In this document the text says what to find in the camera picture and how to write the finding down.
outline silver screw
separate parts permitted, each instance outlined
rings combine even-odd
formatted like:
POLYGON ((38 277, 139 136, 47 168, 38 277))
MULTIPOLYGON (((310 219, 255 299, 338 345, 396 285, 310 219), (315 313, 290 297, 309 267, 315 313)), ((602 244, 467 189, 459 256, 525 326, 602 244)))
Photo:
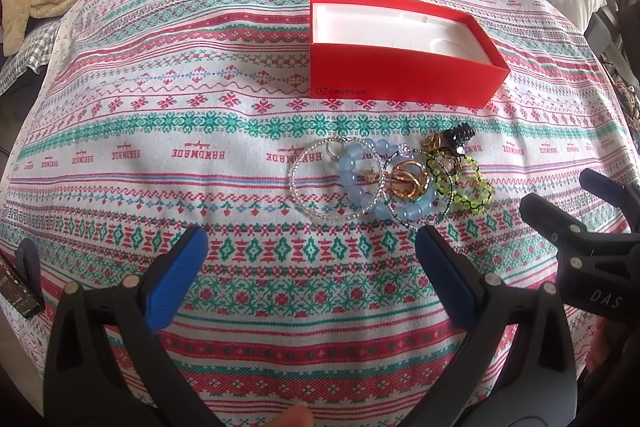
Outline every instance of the silver screw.
POLYGON ((138 286, 138 284, 140 284, 140 277, 138 277, 137 275, 126 275, 122 280, 122 285, 125 288, 135 288, 136 286, 138 286))
POLYGON ((72 295, 76 293, 79 289, 80 289, 80 285, 77 282, 70 282, 65 285, 64 292, 69 295, 72 295))
POLYGON ((556 285, 555 285, 555 284, 553 284, 552 282, 545 282, 545 283, 542 285, 542 289, 543 289, 545 292, 547 292, 549 295, 555 295, 555 294, 556 294, 556 292, 558 291, 558 290, 556 289, 556 285))
POLYGON ((496 273, 489 272, 484 276, 484 282, 486 282, 489 286, 500 286, 502 279, 496 273))

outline oneplus box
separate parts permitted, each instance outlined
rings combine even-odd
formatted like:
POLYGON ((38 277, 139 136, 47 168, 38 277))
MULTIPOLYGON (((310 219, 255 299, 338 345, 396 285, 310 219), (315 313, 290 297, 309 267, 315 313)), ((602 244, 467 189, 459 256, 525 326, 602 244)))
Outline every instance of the oneplus box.
POLYGON ((482 108, 510 73, 467 13, 417 0, 311 0, 312 98, 482 108))

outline pile of jewelry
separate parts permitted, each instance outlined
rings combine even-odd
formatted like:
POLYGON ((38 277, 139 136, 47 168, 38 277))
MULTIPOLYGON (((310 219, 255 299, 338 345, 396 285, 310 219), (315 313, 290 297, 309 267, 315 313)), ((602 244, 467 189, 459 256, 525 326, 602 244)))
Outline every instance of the pile of jewelry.
POLYGON ((442 133, 432 134, 421 148, 407 144, 394 145, 387 140, 377 142, 366 138, 329 137, 316 142, 302 152, 293 164, 289 184, 295 202, 305 213, 334 223, 360 219, 369 212, 381 221, 393 217, 409 229, 418 221, 437 225, 442 222, 452 204, 471 212, 481 212, 490 202, 493 189, 482 179, 478 163, 466 155, 466 143, 475 135, 467 123, 442 133), (315 149, 325 147, 334 161, 337 182, 344 188, 354 212, 335 215, 305 206, 297 184, 300 164, 315 149), (356 172, 358 161, 370 159, 372 169, 356 172), (461 182, 471 171, 473 194, 465 192, 461 182), (365 192, 360 181, 374 185, 365 192))

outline patterned tablecloth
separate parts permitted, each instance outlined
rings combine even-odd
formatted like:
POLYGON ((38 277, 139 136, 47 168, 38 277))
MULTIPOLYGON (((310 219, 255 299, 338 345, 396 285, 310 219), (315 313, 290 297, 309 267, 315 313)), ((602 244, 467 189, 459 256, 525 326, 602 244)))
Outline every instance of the patterned tablecloth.
MULTIPOLYGON (((308 0, 74 7, 2 184, 4 249, 31 237, 42 256, 46 313, 24 321, 2 302, 37 366, 66 282, 116 284, 194 222, 209 227, 209 256, 160 338, 228 425, 261 425, 300 400, 319 426, 396 423, 463 333, 417 264, 413 233, 369 218, 330 227, 294 208, 287 169, 331 134, 418 144, 468 121, 495 198, 485 214, 457 210, 439 229, 512 285, 536 287, 556 270, 554 249, 519 218, 528 192, 593 230, 623 228, 619 213, 578 187, 586 167, 622 181, 638 174, 583 36, 544 0, 424 1, 473 14, 510 65, 484 109, 309 99, 308 0)), ((424 79, 438 81, 428 71, 424 79)), ((344 207, 327 190, 325 156, 308 159, 306 201, 344 207)), ((567 313, 582 363, 594 320, 567 313)), ((120 336, 109 334, 127 382, 145 397, 120 336)), ((477 396, 512 338, 507 328, 477 396)))

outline open box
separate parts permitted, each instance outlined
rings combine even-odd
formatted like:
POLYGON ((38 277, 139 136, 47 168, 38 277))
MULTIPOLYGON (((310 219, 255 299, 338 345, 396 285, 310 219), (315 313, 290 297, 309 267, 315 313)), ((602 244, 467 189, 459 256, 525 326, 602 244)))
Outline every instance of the open box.
POLYGON ((417 0, 311 0, 312 98, 481 108, 510 73, 469 14, 417 0))

